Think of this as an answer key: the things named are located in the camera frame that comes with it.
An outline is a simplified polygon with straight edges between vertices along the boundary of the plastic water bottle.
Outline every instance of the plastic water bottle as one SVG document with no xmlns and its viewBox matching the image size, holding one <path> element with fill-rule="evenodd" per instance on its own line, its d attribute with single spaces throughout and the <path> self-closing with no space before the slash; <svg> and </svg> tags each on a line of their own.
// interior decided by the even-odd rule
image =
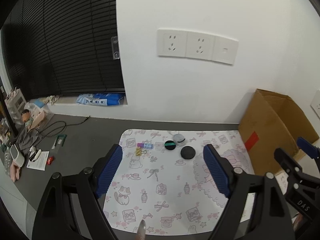
<svg viewBox="0 0 320 240">
<path fill-rule="evenodd" d="M 4 152 L 4 170 L 5 170 L 5 174 L 7 174 L 9 177 L 10 177 L 11 163 L 12 163 L 12 157 L 11 157 L 9 148 L 7 148 Z"/>
<path fill-rule="evenodd" d="M 152 143 L 137 143 L 138 147 L 145 148 L 145 149 L 152 149 L 153 144 Z"/>
</svg>

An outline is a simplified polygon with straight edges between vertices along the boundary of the cardboard box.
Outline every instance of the cardboard box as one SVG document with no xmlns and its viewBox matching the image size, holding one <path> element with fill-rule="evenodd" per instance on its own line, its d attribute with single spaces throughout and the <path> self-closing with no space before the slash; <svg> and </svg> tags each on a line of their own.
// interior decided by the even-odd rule
<svg viewBox="0 0 320 240">
<path fill-rule="evenodd" d="M 300 107 L 287 95 L 257 89 L 239 124 L 256 175 L 282 171 L 274 160 L 275 149 L 282 148 L 295 160 L 304 153 L 296 144 L 298 137 L 314 143 L 318 134 Z"/>
</svg>

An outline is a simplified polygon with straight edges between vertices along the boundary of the screw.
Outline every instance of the screw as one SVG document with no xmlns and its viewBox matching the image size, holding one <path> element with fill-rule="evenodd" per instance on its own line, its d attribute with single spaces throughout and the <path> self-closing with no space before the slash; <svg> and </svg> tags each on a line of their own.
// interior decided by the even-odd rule
<svg viewBox="0 0 320 240">
<path fill-rule="evenodd" d="M 57 178 L 59 178 L 59 176 L 60 176 L 60 173 L 58 173 L 58 172 L 55 172 L 54 174 L 52 174 L 53 179 L 57 179 Z"/>
<path fill-rule="evenodd" d="M 83 172 L 84 172 L 84 174 L 90 174 L 92 172 L 92 168 L 90 168 L 90 167 L 84 168 Z"/>
<path fill-rule="evenodd" d="M 275 177 L 271 172 L 267 172 L 266 176 L 268 179 L 273 179 Z"/>
<path fill-rule="evenodd" d="M 236 174 L 241 174 L 241 173 L 243 172 L 243 170 L 242 170 L 241 168 L 239 168 L 239 167 L 235 167 L 235 168 L 233 169 L 233 171 L 234 171 Z"/>
</svg>

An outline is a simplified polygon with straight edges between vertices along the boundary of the black cable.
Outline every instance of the black cable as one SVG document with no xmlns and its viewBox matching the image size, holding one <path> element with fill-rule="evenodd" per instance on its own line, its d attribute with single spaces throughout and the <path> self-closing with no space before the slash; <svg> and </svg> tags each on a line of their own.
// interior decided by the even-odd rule
<svg viewBox="0 0 320 240">
<path fill-rule="evenodd" d="M 39 131 L 37 128 L 32 128 L 29 130 L 29 132 L 31 132 L 32 130 L 36 130 L 38 132 L 38 134 L 42 135 L 42 138 L 40 141 L 38 141 L 38 143 L 35 145 L 35 147 L 44 139 L 44 138 L 48 138 L 48 137 L 53 137 L 53 136 L 56 136 L 60 133 L 62 133 L 68 126 L 72 126 L 72 125 L 80 125 L 82 123 L 84 123 L 85 121 L 87 121 L 89 119 L 90 116 L 87 116 L 82 122 L 79 122 L 79 123 L 71 123 L 71 124 L 67 124 L 65 121 L 56 121 L 52 124 L 50 124 L 48 127 L 44 128 L 43 130 Z M 53 126 L 54 124 L 56 123 L 59 123 L 59 122 L 62 122 L 63 123 L 63 126 L 59 126 L 57 128 L 54 128 L 53 130 L 51 130 L 50 132 L 48 132 L 47 134 L 42 134 L 42 132 L 44 132 L 45 130 L 47 130 L 49 127 Z M 49 135 L 50 133 L 54 132 L 55 130 L 57 129 L 60 129 L 59 132 L 55 133 L 55 134 L 52 134 L 52 135 Z"/>
</svg>

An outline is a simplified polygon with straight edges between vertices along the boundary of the blue gripper pad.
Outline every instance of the blue gripper pad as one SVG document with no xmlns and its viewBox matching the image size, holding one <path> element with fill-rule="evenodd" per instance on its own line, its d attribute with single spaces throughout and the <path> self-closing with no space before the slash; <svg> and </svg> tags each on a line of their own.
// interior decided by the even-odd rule
<svg viewBox="0 0 320 240">
<path fill-rule="evenodd" d="M 318 148 L 313 146 L 311 143 L 309 143 L 304 138 L 298 137 L 297 145 L 302 151 L 304 151 L 306 154 L 308 154 L 310 158 L 317 159 L 319 157 Z"/>
<path fill-rule="evenodd" d="M 95 190 L 95 194 L 98 198 L 107 193 L 113 177 L 120 165 L 120 162 L 122 160 L 121 146 L 114 145 L 104 158 L 106 158 L 106 160 L 104 161 L 107 162 L 107 164 L 104 167 L 101 167 L 101 172 L 97 176 L 97 187 Z"/>
<path fill-rule="evenodd" d="M 218 160 L 206 145 L 203 147 L 203 158 L 220 193 L 230 197 L 229 179 Z"/>
</svg>

